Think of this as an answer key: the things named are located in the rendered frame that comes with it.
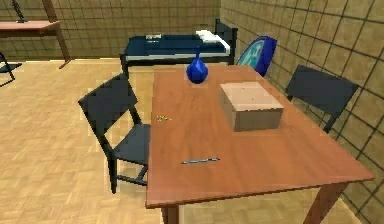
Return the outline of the tan cardboard box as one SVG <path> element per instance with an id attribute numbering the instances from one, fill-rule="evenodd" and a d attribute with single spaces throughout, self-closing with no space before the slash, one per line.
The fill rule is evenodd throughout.
<path id="1" fill-rule="evenodd" d="M 284 106 L 258 82 L 221 84 L 218 100 L 235 132 L 276 129 Z"/>

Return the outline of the brown wooden table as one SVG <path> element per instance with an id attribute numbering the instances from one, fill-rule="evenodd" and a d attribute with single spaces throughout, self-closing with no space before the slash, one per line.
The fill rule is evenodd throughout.
<path id="1" fill-rule="evenodd" d="M 256 81 L 283 106 L 272 130 L 235 132 L 218 101 L 225 82 Z M 172 120 L 157 121 L 157 116 Z M 182 161 L 219 158 L 182 165 Z M 372 173 L 254 70 L 212 66 L 192 84 L 182 68 L 154 72 L 146 205 L 179 224 L 184 204 L 316 188 L 303 224 L 320 224 L 351 182 Z"/>

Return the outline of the dark blue bed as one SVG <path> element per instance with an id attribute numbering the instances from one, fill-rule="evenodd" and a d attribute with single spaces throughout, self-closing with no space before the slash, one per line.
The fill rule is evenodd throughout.
<path id="1" fill-rule="evenodd" d="M 231 28 L 215 20 L 213 43 L 204 42 L 198 34 L 161 35 L 148 39 L 146 36 L 134 36 L 120 54 L 124 74 L 129 75 L 132 66 L 189 64 L 196 56 L 196 47 L 200 47 L 200 58 L 205 63 L 225 62 L 234 64 L 237 41 L 236 27 Z"/>

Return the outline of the blue round disc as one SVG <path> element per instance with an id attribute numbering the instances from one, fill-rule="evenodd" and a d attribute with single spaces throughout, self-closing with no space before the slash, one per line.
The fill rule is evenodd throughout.
<path id="1" fill-rule="evenodd" d="M 237 64 L 248 65 L 264 77 L 277 46 L 277 40 L 269 36 L 255 39 L 240 56 Z"/>

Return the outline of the grey pen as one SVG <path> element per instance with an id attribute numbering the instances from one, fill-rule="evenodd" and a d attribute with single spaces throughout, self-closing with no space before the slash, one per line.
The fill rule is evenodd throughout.
<path id="1" fill-rule="evenodd" d="M 215 158 L 204 158 L 204 159 L 196 159 L 196 160 L 187 160 L 187 161 L 182 161 L 182 165 L 187 165 L 187 164 L 197 164 L 197 163 L 206 163 L 206 162 L 216 162 L 219 161 L 220 159 L 215 157 Z"/>

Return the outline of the white pillow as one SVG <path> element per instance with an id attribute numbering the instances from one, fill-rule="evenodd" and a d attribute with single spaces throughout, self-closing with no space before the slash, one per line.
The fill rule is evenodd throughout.
<path id="1" fill-rule="evenodd" d="M 221 38 L 213 34 L 209 30 L 198 30 L 196 31 L 196 35 L 204 42 L 204 43 L 220 43 Z"/>

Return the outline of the blue vase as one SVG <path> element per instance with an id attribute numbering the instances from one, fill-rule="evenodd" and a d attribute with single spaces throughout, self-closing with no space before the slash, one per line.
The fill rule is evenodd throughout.
<path id="1" fill-rule="evenodd" d="M 208 76 L 208 67 L 200 58 L 200 47 L 196 47 L 195 59 L 186 69 L 187 78 L 194 84 L 203 83 Z"/>

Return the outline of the black chair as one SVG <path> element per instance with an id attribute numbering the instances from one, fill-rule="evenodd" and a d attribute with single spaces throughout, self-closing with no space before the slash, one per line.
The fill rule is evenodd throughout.
<path id="1" fill-rule="evenodd" d="M 358 85 L 342 77 L 298 65 L 286 87 L 287 99 L 298 98 L 330 115 L 323 131 L 329 133 Z"/>
<path id="2" fill-rule="evenodd" d="M 3 84 L 0 84 L 0 87 L 3 87 L 15 80 L 13 70 L 20 67 L 21 63 L 9 63 L 5 55 L 0 51 L 0 73 L 8 73 L 11 77 L 10 80 L 6 81 Z"/>
<path id="3" fill-rule="evenodd" d="M 135 107 L 137 102 L 129 78 L 124 73 L 101 84 L 78 101 L 106 156 L 112 193 L 116 192 L 118 180 L 147 185 L 144 176 L 148 170 L 151 125 L 142 122 Z M 133 127 L 116 147 L 112 147 L 105 134 L 125 112 L 130 113 Z M 142 169 L 135 178 L 118 175 L 118 160 L 141 165 Z"/>

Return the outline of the pink wooden desk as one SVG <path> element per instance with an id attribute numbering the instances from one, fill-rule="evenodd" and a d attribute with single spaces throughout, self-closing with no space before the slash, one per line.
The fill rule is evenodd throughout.
<path id="1" fill-rule="evenodd" d="M 64 58 L 64 63 L 60 66 L 62 69 L 71 61 L 71 56 L 52 0 L 42 0 L 42 3 L 48 17 L 47 20 L 28 20 L 26 23 L 0 22 L 0 38 L 55 36 Z"/>

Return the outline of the black desk lamp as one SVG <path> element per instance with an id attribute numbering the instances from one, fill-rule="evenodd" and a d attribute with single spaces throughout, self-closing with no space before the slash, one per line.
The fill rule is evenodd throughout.
<path id="1" fill-rule="evenodd" d="M 16 14 L 18 15 L 19 19 L 17 20 L 17 23 L 26 23 L 28 20 L 24 18 L 23 13 L 21 12 L 20 6 L 17 3 L 16 0 L 11 0 L 11 5 L 13 9 L 15 10 Z"/>

